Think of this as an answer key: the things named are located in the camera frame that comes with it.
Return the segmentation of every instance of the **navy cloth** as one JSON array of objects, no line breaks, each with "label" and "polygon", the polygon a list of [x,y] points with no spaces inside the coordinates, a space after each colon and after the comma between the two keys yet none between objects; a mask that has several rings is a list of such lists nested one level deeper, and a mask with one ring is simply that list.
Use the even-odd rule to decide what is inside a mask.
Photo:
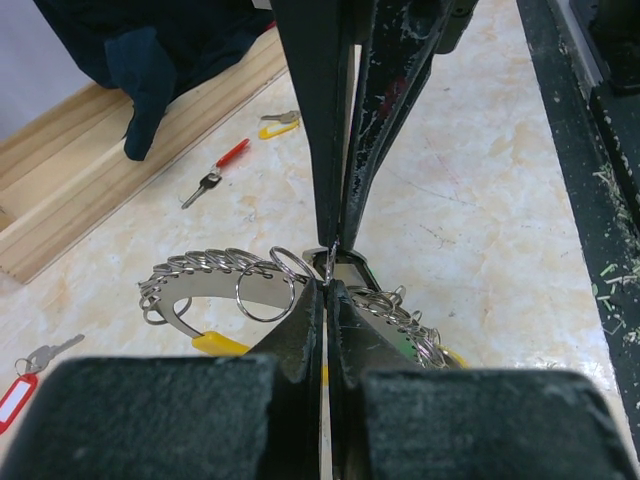
[{"label": "navy cloth", "polygon": [[131,97],[125,153],[143,160],[167,105],[240,61],[273,21],[250,0],[34,0],[78,67]]}]

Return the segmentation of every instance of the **white wall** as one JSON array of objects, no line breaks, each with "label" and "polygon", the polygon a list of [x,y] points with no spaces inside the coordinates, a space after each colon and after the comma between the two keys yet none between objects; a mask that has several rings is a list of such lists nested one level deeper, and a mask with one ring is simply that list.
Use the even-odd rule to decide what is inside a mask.
[{"label": "white wall", "polygon": [[89,81],[32,0],[0,0],[0,141]]}]

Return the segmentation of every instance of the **red key tag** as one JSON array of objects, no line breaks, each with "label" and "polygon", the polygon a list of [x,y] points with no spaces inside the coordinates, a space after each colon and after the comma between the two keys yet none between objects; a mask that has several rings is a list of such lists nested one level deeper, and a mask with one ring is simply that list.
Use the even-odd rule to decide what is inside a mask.
[{"label": "red key tag", "polygon": [[19,376],[0,400],[0,433],[4,433],[33,395],[38,377],[33,373]]}]

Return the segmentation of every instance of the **key ring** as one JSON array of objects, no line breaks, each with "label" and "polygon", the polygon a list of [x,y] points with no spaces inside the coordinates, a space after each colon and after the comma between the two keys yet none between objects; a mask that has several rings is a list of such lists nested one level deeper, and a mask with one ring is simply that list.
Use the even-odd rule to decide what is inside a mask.
[{"label": "key ring", "polygon": [[273,247],[271,250],[269,250],[269,256],[271,257],[271,260],[273,260],[273,263],[275,263],[280,270],[286,273],[288,277],[300,283],[307,282],[307,278],[304,275],[300,275],[299,273],[294,272],[293,270],[291,270],[291,268],[287,266],[286,263],[280,260],[280,258],[278,257],[278,253],[280,255],[284,255],[293,263],[298,265],[302,270],[304,270],[304,273],[306,273],[309,278],[315,278],[315,275],[313,274],[313,271],[311,270],[311,268],[309,268],[309,265],[307,265],[304,261],[300,260],[300,258],[297,255],[294,255],[286,248]]},{"label": "key ring", "polygon": [[238,281],[236,282],[236,305],[238,305],[238,308],[242,313],[244,313],[247,317],[257,322],[270,323],[270,322],[275,322],[277,320],[280,320],[281,318],[284,318],[291,311],[291,309],[293,308],[293,304],[296,301],[296,286],[294,285],[291,277],[287,275],[285,279],[289,284],[289,290],[291,291],[291,298],[289,299],[289,305],[287,306],[287,308],[284,309],[280,314],[276,315],[273,318],[260,318],[255,316],[251,312],[249,312],[249,310],[247,310],[244,304],[242,303],[242,300],[240,299],[240,283],[242,282],[242,279],[244,278],[244,276],[250,275],[251,274],[250,270],[254,268],[258,268],[260,270],[260,267],[273,268],[273,266],[274,266],[273,262],[269,262],[265,260],[247,265],[245,269],[242,270],[242,273],[240,273],[240,276],[238,277]]},{"label": "key ring", "polygon": [[[18,362],[20,362],[20,361],[24,361],[24,362],[27,364],[27,368],[25,368],[24,373],[20,373],[20,370],[18,370]],[[20,377],[20,378],[22,378],[22,377],[24,377],[26,374],[28,374],[28,373],[29,373],[29,369],[30,369],[31,367],[33,367],[33,366],[34,366],[34,363],[33,363],[31,360],[29,360],[28,358],[24,358],[24,357],[19,358],[19,359],[18,359],[18,360],[16,360],[16,361],[15,361],[15,363],[13,364],[13,368],[15,368],[15,369],[16,369],[16,373],[18,374],[18,377]]]}]

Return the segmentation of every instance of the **metal tool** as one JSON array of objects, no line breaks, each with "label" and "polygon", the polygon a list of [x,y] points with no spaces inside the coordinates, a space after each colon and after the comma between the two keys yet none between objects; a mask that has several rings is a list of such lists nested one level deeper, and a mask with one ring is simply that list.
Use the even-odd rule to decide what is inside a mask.
[{"label": "metal tool", "polygon": [[219,169],[214,170],[215,171],[206,174],[202,179],[200,179],[200,187],[198,187],[198,190],[196,190],[195,193],[182,204],[182,210],[189,208],[193,205],[193,202],[200,198],[200,196],[202,196],[207,190],[211,190],[220,183],[222,177],[220,176]]},{"label": "metal tool", "polygon": [[280,123],[293,123],[300,118],[299,110],[290,110],[279,115],[263,115],[260,120],[275,120]]},{"label": "metal tool", "polygon": [[84,340],[84,335],[79,334],[75,337],[67,340],[60,345],[43,345],[33,351],[25,360],[27,362],[27,368],[25,373],[39,373],[49,365],[49,362],[53,360],[60,353],[68,350],[69,348],[77,345]]}]

